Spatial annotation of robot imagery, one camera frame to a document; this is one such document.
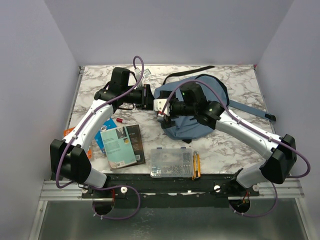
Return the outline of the blue student backpack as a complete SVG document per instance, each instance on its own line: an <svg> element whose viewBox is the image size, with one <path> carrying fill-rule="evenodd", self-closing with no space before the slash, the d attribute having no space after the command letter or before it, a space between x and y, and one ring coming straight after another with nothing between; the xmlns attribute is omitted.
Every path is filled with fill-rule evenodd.
<svg viewBox="0 0 320 240"><path fill-rule="evenodd" d="M160 87L154 90L153 96L155 99L166 99L172 90L174 90L180 83L183 83L187 80L200 79L215 90L227 107L236 108L243 112L261 117L265 120L270 120L273 122L276 121L276 116L269 112L230 100L226 85L217 77L204 73L195 75L196 73L212 68L214 68L213 65L208 65L193 70L172 73L164 79ZM175 118L173 122L175 123L175 126L164 128L164 133L173 140L182 140L188 144L192 140L199 139L213 132L210 127L199 124L197 120L192 119L191 116L179 116L178 118Z"/></svg>

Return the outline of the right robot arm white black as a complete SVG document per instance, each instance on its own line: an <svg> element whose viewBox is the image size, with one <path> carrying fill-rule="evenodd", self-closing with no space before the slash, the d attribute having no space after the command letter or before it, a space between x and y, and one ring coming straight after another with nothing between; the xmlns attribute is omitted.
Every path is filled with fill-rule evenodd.
<svg viewBox="0 0 320 240"><path fill-rule="evenodd" d="M153 110L163 118L161 126L174 126L173 118L192 116L199 124L224 132L255 150L264 161L249 168L240 169L230 183L230 191L241 196L248 188L262 182L282 184L290 176L297 160L295 139L264 131L240 118L218 98L207 100L199 80L188 80L178 85L183 100L174 97L172 91L166 98L153 101Z"/></svg>

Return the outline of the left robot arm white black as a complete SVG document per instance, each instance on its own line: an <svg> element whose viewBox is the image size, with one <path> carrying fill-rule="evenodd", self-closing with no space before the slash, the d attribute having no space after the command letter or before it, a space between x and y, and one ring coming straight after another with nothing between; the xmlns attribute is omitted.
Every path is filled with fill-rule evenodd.
<svg viewBox="0 0 320 240"><path fill-rule="evenodd" d="M50 144L51 171L56 178L60 176L77 184L93 186L93 191L101 198L107 197L111 185L107 176L94 169L87 156L94 136L102 124L110 119L124 103L134 104L137 109L151 111L153 94L149 84L129 85L133 72L115 67L111 80L94 95L94 100L78 125L62 140L54 139Z"/></svg>

